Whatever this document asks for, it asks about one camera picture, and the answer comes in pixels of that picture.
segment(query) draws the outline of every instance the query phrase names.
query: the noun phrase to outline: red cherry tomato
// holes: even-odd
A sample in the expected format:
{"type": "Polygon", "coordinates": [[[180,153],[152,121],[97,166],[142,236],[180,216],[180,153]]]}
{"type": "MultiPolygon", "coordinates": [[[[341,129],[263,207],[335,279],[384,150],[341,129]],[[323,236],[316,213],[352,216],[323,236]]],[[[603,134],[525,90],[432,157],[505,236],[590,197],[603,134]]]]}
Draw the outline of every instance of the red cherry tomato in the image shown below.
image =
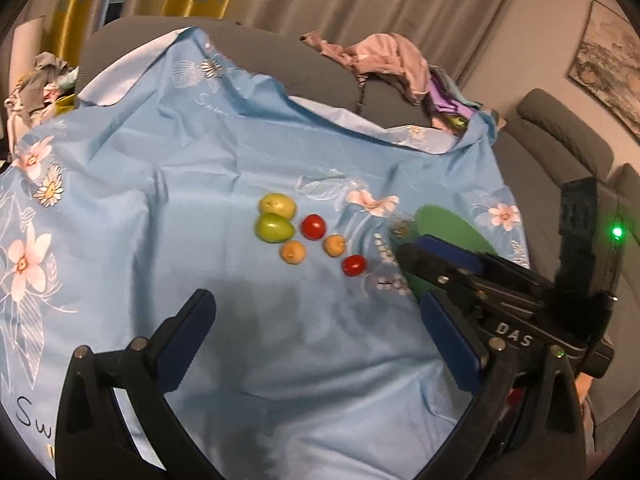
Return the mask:
{"type": "Polygon", "coordinates": [[[352,254],[342,261],[342,272],[347,276],[362,274],[367,268],[367,261],[360,254],[352,254]]]}
{"type": "Polygon", "coordinates": [[[320,215],[309,215],[300,224],[300,232],[309,240],[319,240],[326,232],[326,224],[320,215]]]}

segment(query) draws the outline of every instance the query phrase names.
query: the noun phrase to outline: purple cloth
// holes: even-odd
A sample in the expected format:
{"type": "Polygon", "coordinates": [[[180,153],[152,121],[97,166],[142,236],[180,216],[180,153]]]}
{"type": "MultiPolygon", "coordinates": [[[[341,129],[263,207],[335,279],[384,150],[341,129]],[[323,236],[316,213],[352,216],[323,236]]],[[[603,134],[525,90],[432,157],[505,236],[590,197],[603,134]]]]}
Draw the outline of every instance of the purple cloth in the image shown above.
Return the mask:
{"type": "Polygon", "coordinates": [[[445,87],[440,81],[440,77],[436,73],[431,73],[428,81],[429,95],[433,106],[437,111],[449,115],[460,115],[469,120],[471,116],[477,112],[473,108],[463,105],[456,99],[449,98],[446,94],[445,87]]]}

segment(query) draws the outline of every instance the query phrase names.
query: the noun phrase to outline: framed painting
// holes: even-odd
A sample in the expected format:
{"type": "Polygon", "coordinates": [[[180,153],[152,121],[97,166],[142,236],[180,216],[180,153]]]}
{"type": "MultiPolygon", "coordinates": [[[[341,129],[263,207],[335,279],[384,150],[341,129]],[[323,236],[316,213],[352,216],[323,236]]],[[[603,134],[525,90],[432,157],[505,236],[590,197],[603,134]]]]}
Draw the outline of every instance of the framed painting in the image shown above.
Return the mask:
{"type": "Polygon", "coordinates": [[[568,77],[640,142],[640,38],[627,20],[596,0],[568,77]]]}

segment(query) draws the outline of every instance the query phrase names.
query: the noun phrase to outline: sofa armrest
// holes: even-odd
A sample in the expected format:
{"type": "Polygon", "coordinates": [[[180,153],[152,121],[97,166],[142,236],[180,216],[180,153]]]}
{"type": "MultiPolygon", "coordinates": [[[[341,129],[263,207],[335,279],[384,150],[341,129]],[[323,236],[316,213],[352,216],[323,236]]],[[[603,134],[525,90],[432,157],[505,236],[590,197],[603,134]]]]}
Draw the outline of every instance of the sofa armrest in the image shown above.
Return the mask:
{"type": "Polygon", "coordinates": [[[591,173],[555,137],[525,119],[509,121],[507,132],[551,177],[556,186],[591,176],[591,173]]]}
{"type": "Polygon", "coordinates": [[[516,108],[518,115],[554,136],[594,176],[606,180],[613,164],[607,141],[547,92],[536,88],[516,108]]]}

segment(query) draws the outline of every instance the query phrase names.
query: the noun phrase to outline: sofa cushion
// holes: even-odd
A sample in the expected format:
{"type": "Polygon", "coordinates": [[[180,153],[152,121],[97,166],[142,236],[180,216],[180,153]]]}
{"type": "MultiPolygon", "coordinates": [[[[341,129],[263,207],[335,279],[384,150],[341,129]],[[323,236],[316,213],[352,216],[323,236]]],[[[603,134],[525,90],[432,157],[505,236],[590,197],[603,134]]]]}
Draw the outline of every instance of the sofa cushion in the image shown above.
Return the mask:
{"type": "Polygon", "coordinates": [[[640,408],[640,392],[631,397],[629,402],[616,413],[594,428],[593,440],[596,452],[602,452],[608,456],[613,451],[634,420],[638,408],[640,408]]]}
{"type": "Polygon", "coordinates": [[[605,180],[613,164],[607,142],[558,99],[536,88],[520,102],[518,115],[559,140],[591,174],[605,180]]]}
{"type": "MultiPolygon", "coordinates": [[[[593,382],[589,394],[596,426],[622,410],[629,400],[640,391],[640,365],[638,364],[638,356],[640,355],[640,338],[638,337],[640,334],[640,280],[638,280],[640,245],[633,237],[627,239],[622,266],[622,274],[616,290],[618,301],[615,304],[607,330],[607,335],[613,343],[616,353],[609,370],[602,379],[593,382]]],[[[635,414],[635,411],[628,414],[628,419],[625,420],[625,429],[635,414]]],[[[615,435],[607,437],[607,451],[610,451],[608,446],[614,446],[621,436],[618,433],[619,431],[615,435]]],[[[601,449],[597,440],[596,448],[601,449]]]]}
{"type": "Polygon", "coordinates": [[[202,28],[222,54],[249,72],[273,76],[288,95],[356,111],[360,91],[353,74],[300,41],[224,20],[178,16],[129,16],[100,28],[82,50],[76,94],[121,56],[185,27],[202,28]]]}
{"type": "Polygon", "coordinates": [[[365,83],[360,114],[383,128],[404,124],[431,127],[431,117],[425,112],[423,104],[412,105],[400,95],[397,88],[375,74],[369,76],[365,83]]]}
{"type": "Polygon", "coordinates": [[[498,136],[494,153],[504,183],[511,188],[522,213],[531,268],[552,280],[560,256],[560,189],[507,132],[498,136]]]}
{"type": "Polygon", "coordinates": [[[540,126],[518,118],[509,122],[507,131],[537,160],[558,186],[591,176],[568,149],[540,126]]]}

